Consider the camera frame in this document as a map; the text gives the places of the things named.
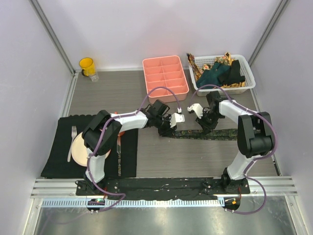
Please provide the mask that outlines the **dark patterned necktie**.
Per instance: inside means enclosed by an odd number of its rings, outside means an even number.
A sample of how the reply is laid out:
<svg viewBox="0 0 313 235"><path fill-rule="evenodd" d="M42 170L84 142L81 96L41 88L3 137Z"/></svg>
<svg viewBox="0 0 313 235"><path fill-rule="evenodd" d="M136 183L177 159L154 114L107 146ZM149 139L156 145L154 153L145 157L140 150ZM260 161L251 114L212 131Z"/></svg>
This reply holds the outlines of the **dark patterned necktie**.
<svg viewBox="0 0 313 235"><path fill-rule="evenodd" d="M208 133L205 133L203 130L179 130L175 131L171 138L207 141L236 141L237 129L211 130Z"/></svg>

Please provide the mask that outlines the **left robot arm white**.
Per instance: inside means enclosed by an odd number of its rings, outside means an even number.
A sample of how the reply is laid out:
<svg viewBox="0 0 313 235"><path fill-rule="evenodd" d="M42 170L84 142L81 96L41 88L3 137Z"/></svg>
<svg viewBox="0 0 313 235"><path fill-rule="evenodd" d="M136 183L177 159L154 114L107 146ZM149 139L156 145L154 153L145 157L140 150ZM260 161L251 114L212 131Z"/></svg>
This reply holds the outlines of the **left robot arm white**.
<svg viewBox="0 0 313 235"><path fill-rule="evenodd" d="M84 146L89 155L84 175L89 192L93 195L100 195L103 192L106 155L117 143L120 133L155 127L162 137L173 134L177 124L172 123L172 118L181 114L181 106L178 106L178 111L172 115L167 113L169 109L168 105L158 99L154 104L149 104L145 108L140 107L130 113L110 114L106 110L101 110L91 120L82 132Z"/></svg>

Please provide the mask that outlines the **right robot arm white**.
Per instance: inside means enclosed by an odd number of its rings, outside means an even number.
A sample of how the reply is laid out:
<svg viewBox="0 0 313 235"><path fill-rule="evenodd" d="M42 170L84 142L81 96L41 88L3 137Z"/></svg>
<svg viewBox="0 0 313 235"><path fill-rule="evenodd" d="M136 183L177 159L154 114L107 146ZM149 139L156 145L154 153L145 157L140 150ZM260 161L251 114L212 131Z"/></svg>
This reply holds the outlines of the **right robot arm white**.
<svg viewBox="0 0 313 235"><path fill-rule="evenodd" d="M195 113L196 122L204 132L211 132L221 118L229 118L237 124L238 153L221 175L221 188L229 194L237 194L247 184L246 175L256 161L267 156L275 148L276 135L272 130L269 113L252 111L231 98L222 98L219 92L206 95L208 107L194 103L188 112Z"/></svg>

